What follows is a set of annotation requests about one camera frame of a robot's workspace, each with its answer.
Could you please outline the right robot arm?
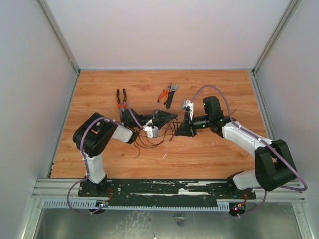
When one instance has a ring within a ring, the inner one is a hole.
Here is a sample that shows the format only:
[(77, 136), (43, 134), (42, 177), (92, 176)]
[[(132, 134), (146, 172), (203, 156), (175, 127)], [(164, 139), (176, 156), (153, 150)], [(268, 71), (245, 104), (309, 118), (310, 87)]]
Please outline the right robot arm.
[(268, 192), (296, 179), (296, 167), (287, 143), (281, 139), (270, 140), (241, 126), (234, 118), (225, 116), (215, 96), (203, 99), (205, 114), (194, 116), (193, 103), (185, 100), (184, 120), (176, 136), (196, 136), (200, 128), (209, 128), (221, 138), (229, 140), (254, 157), (255, 168), (231, 175), (226, 185), (227, 195), (238, 198), (245, 189), (262, 188)]

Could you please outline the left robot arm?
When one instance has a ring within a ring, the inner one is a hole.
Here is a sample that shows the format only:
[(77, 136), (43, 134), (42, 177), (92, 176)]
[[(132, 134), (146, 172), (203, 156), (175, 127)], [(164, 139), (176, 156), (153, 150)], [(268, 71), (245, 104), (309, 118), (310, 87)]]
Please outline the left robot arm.
[(141, 130), (147, 138), (158, 138), (160, 129), (177, 117), (177, 114), (161, 110), (138, 114), (133, 109), (122, 110), (120, 122), (100, 113), (91, 115), (73, 134), (73, 142), (80, 150), (86, 168), (78, 195), (100, 197), (110, 193), (102, 153), (111, 139), (132, 144)]

